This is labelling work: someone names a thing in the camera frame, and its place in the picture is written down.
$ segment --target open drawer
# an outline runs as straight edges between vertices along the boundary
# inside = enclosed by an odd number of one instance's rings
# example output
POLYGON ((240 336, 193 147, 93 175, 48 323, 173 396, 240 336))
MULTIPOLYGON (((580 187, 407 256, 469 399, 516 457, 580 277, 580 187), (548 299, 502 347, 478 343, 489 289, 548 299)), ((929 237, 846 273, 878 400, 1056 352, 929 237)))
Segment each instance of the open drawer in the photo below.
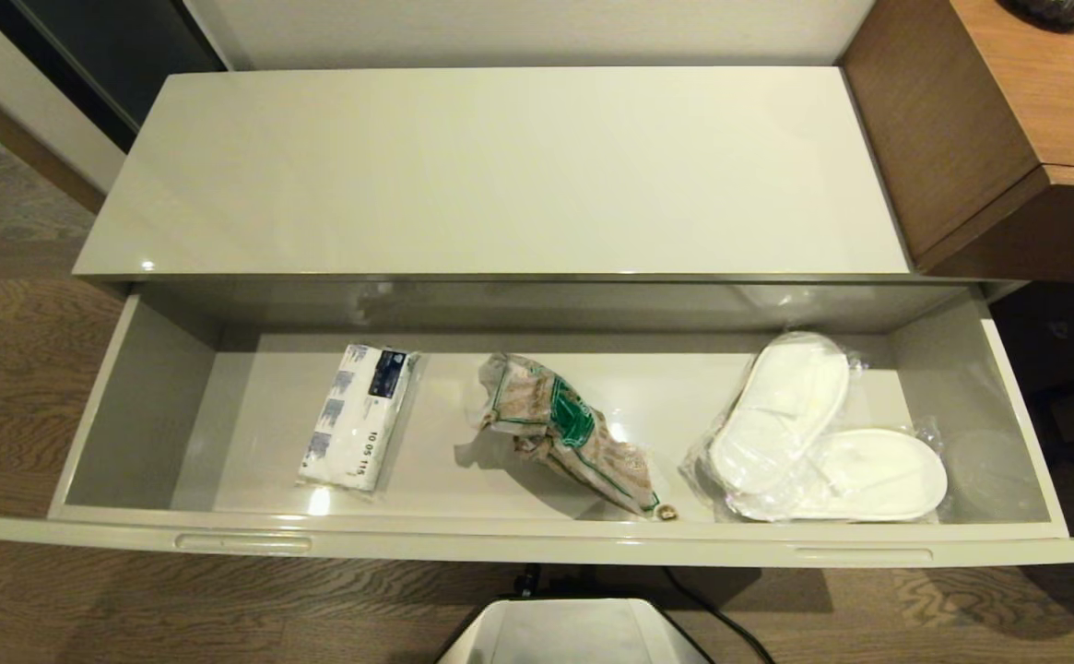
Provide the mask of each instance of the open drawer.
POLYGON ((967 566, 1074 562, 995 324, 928 284, 145 284, 127 300, 47 520, 17 542, 325 558, 967 566), (788 324, 867 370, 846 427, 933 417, 947 501, 917 524, 717 522, 676 466, 788 324), (424 352, 374 500, 296 486, 348 343, 424 352), (484 353, 529 355, 651 449, 674 521, 641 521, 466 424, 484 353))

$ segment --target wooden floor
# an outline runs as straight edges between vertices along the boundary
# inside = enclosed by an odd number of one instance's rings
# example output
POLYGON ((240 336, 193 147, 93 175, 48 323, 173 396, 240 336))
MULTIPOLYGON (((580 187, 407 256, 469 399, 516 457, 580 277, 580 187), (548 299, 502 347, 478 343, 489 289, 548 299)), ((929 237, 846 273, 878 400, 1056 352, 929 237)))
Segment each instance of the wooden floor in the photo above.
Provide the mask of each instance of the wooden floor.
MULTIPOLYGON (((0 154, 0 514, 43 517, 120 309, 68 277, 91 219, 0 154)), ((1074 530, 1074 472, 1060 470, 1074 530)), ((516 564, 288 560, 0 543, 0 663, 431 661, 516 564)), ((550 567, 549 577, 578 569, 550 567)), ((604 567, 716 661, 742 641, 655 568, 604 567)), ((1074 564, 943 571, 687 569, 786 661, 1074 661, 1074 564)))

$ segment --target wall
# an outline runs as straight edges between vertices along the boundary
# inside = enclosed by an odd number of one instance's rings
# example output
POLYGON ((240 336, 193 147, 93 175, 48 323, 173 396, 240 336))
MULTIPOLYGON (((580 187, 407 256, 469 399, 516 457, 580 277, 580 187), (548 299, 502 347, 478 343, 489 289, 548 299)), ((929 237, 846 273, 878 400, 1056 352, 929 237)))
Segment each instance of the wall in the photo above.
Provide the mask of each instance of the wall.
POLYGON ((186 0, 237 70, 831 64, 873 0, 186 0))
POLYGON ((103 192, 125 155, 0 32, 0 109, 103 192))

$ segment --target power cord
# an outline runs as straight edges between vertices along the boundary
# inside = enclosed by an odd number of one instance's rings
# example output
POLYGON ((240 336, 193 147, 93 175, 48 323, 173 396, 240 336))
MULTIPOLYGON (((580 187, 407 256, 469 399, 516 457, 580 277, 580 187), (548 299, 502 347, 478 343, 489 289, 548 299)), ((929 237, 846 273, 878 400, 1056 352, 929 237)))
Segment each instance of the power cord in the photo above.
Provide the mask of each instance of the power cord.
POLYGON ((770 656, 770 652, 767 651, 767 648, 765 648, 765 646, 761 646, 761 641, 757 640, 755 635, 751 634, 751 631, 746 630, 743 626, 740 626, 729 616, 722 614, 721 609, 716 608, 716 606, 713 606, 709 601, 705 600, 705 597, 696 594, 693 591, 690 591, 690 589, 687 588, 684 588, 683 583, 680 583, 680 581, 676 580, 676 575, 672 575, 672 571, 670 567, 664 566, 661 567, 661 569, 664 571, 664 575, 667 576, 668 581, 671 581, 672 586, 674 586, 674 588, 678 589, 681 594, 687 596, 688 600, 696 602, 697 605, 700 605, 702 609, 708 610, 709 614, 713 614, 713 617, 716 617, 717 621, 724 622, 726 626, 729 627, 731 631, 738 632, 738 635, 740 635, 740 637, 745 639, 745 643, 751 644, 751 648, 754 648, 754 652, 756 652, 757 655, 760 656, 761 661, 765 661, 765 664, 775 664, 775 661, 773 661, 772 656, 770 656))

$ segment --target white slipper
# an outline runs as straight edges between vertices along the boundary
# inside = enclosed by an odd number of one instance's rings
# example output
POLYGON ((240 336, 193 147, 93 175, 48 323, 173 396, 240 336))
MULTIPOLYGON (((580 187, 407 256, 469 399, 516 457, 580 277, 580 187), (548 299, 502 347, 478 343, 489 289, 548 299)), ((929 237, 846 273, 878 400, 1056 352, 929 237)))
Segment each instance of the white slipper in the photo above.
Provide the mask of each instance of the white slipper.
POLYGON ((857 429, 827 437, 818 474, 830 489, 808 491, 790 518, 909 521, 946 496, 946 470, 934 450, 905 433, 857 429))
POLYGON ((848 358, 827 336, 790 332, 758 355, 709 464, 729 492, 761 494, 790 474, 848 394, 848 358))

